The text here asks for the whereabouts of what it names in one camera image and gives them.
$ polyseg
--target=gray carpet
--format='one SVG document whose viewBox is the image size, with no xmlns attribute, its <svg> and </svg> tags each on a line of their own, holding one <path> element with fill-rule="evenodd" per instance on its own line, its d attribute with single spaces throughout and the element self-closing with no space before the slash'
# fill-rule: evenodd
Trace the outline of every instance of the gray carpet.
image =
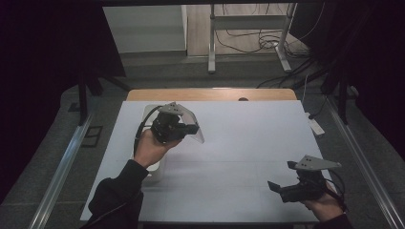
<svg viewBox="0 0 405 229">
<path fill-rule="evenodd" d="M 293 60 L 297 67 L 302 60 Z M 206 58 L 186 58 L 182 55 L 123 55 L 127 77 L 120 77 L 133 88 L 255 88 L 270 78 L 283 76 L 275 56 L 219 56 L 217 72 L 207 73 Z M 304 78 L 306 73 L 298 76 Z M 78 228 L 82 208 L 93 185 L 98 166 L 114 128 L 121 102 L 127 93 L 100 79 L 104 92 L 97 103 L 96 115 L 91 123 L 96 137 L 87 137 L 75 158 L 65 185 L 51 212 L 46 228 Z M 278 83 L 272 81 L 266 85 Z M 317 113 L 324 102 L 319 93 L 322 78 L 310 82 L 306 88 L 304 108 Z M 296 91 L 302 99 L 304 89 Z M 62 158 L 79 120 L 76 87 L 65 92 L 61 108 L 47 136 L 32 161 L 0 206 L 1 228 L 27 228 L 30 225 L 53 173 Z M 390 228 L 370 188 L 353 161 L 352 153 L 332 119 L 328 106 L 315 118 L 326 134 L 318 137 L 319 148 L 326 159 L 339 161 L 343 168 L 336 172 L 345 180 L 348 216 L 355 228 Z M 405 163 L 384 137 L 348 102 L 348 120 L 368 160 L 390 193 L 402 218 L 405 219 Z"/>
</svg>

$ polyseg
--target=white table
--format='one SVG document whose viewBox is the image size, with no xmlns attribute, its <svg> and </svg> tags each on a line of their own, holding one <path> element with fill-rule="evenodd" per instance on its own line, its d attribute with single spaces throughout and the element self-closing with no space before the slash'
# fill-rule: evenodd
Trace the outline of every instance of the white table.
<svg viewBox="0 0 405 229">
<path fill-rule="evenodd" d="M 123 102 L 87 204 L 98 183 L 116 177 L 131 157 L 144 108 L 169 102 Z M 187 136 L 170 150 L 163 179 L 143 184 L 139 221 L 316 221 L 304 205 L 283 203 L 266 183 L 296 184 L 287 161 L 322 158 L 300 101 L 177 102 L 196 115 L 205 143 Z M 91 215 L 87 204 L 82 220 Z"/>
</svg>

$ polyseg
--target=transparent plastic shield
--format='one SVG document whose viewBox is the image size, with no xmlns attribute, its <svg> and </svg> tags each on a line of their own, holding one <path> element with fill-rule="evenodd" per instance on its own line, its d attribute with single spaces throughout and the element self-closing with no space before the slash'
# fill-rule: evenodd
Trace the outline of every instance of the transparent plastic shield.
<svg viewBox="0 0 405 229">
<path fill-rule="evenodd" d="M 193 137 L 194 139 L 196 139 L 198 142 L 200 142 L 201 144 L 204 143 L 204 138 L 203 138 L 203 132 L 202 132 L 202 128 L 200 127 L 196 116 L 194 115 L 194 113 L 192 113 L 190 110 L 186 109 L 185 107 L 183 107 L 182 105 L 178 104 L 178 107 L 181 108 L 182 111 L 182 116 L 181 116 L 181 120 L 184 124 L 187 125 L 197 125 L 199 126 L 199 130 L 197 131 L 197 133 L 195 135 L 189 135 L 191 137 Z"/>
</svg>

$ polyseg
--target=person's right hand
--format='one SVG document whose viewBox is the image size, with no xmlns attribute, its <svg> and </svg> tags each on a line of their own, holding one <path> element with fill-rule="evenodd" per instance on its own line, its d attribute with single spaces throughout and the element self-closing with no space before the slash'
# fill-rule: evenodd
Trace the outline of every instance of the person's right hand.
<svg viewBox="0 0 405 229">
<path fill-rule="evenodd" d="M 328 221 L 343 214 L 343 210 L 340 208 L 337 200 L 328 194 L 324 194 L 317 200 L 305 200 L 302 201 L 302 203 L 305 204 L 321 222 Z"/>
<path fill-rule="evenodd" d="M 160 143 L 155 139 L 150 129 L 142 132 L 137 149 L 134 149 L 133 160 L 145 169 L 160 161 L 168 150 L 177 146 L 181 140 Z"/>
</svg>

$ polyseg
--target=black sleeve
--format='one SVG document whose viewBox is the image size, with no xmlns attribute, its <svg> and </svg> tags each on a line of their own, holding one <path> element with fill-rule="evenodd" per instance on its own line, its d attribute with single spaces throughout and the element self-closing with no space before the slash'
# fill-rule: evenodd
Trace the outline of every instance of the black sleeve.
<svg viewBox="0 0 405 229">
<path fill-rule="evenodd" d="M 339 217 L 316 224 L 314 229 L 353 229 L 353 227 L 346 214 L 342 214 Z"/>
<path fill-rule="evenodd" d="M 93 226 L 85 228 L 137 228 L 143 193 L 140 191 L 142 181 L 148 171 L 130 159 L 116 178 L 105 178 L 97 186 L 95 195 L 89 203 Z M 99 219 L 106 213 L 114 213 Z"/>
</svg>

